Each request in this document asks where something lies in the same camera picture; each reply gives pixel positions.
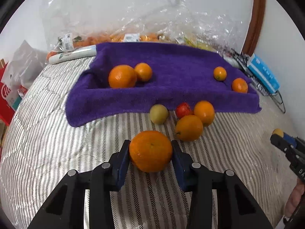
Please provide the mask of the person's right hand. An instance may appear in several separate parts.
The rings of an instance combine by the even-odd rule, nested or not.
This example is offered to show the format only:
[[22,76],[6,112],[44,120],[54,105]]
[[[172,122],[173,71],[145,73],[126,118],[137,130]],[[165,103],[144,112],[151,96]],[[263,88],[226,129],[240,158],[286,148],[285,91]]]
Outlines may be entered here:
[[288,218],[291,217],[291,215],[297,208],[303,194],[304,194],[304,183],[300,179],[297,179],[297,184],[294,187],[285,205],[284,215],[286,217]]

